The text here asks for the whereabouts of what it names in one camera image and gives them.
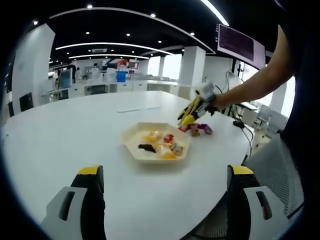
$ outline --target window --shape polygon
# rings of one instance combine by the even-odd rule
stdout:
[[[182,54],[167,55],[164,58],[163,77],[179,79]]]
[[[249,78],[251,78],[254,74],[256,74],[259,70],[254,68],[253,66],[250,66],[248,64],[245,64],[244,62],[240,62],[240,69],[242,72],[240,73],[240,78],[245,82]],[[273,93],[269,93],[267,96],[264,96],[263,98],[255,100],[256,102],[269,106],[271,103]]]
[[[147,74],[152,76],[159,75],[160,56],[154,56],[149,59]]]
[[[281,114],[289,117],[291,114],[292,107],[294,105],[296,89],[296,78],[293,76],[286,82],[286,90],[284,95],[283,106]]]

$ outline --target ceiling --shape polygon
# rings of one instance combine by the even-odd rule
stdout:
[[[60,62],[66,63],[69,57],[92,54],[89,50],[107,48],[107,54],[123,54],[141,56],[150,50],[117,45],[87,45],[56,50],[58,47],[81,43],[125,43],[162,49],[180,46],[168,52],[183,53],[182,47],[199,46],[212,53],[216,50],[216,24],[218,18],[200,0],[73,0],[55,1],[41,11],[37,20],[40,24],[47,23],[55,32],[51,51],[54,66]],[[281,9],[274,0],[210,0],[228,21],[230,27],[247,34],[265,45],[266,50],[273,52],[277,40],[277,25],[281,17]],[[164,20],[187,33],[194,32],[198,40],[193,39],[171,26],[156,21],[154,18],[140,16],[115,10],[84,10],[71,12],[50,19],[56,14],[85,8],[88,4],[93,7],[120,8],[150,15]],[[154,56],[165,56],[164,53],[154,52]]]

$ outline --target white round table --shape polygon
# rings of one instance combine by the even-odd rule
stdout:
[[[103,165],[108,240],[178,240],[198,225],[227,189],[227,166],[249,149],[232,119],[209,114],[213,135],[192,138],[184,162],[141,165],[121,143],[136,122],[176,126],[189,101],[162,91],[61,100],[22,112],[3,127],[6,166],[17,196],[40,224],[46,205],[77,172]],[[118,113],[118,110],[142,108]]]

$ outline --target screen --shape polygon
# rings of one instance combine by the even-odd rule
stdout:
[[[60,88],[65,89],[70,87],[71,69],[61,71],[60,73]]]
[[[138,68],[138,65],[139,65],[138,62],[130,61],[130,62],[128,63],[128,68],[130,68],[130,69],[137,69],[137,68]]]
[[[265,46],[251,37],[219,24],[217,50],[242,60],[257,69],[266,66]]]

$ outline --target hand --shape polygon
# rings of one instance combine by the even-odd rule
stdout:
[[[225,95],[218,94],[211,105],[213,107],[216,107],[218,110],[225,109],[228,106],[228,104],[226,103],[226,100],[225,100]]]

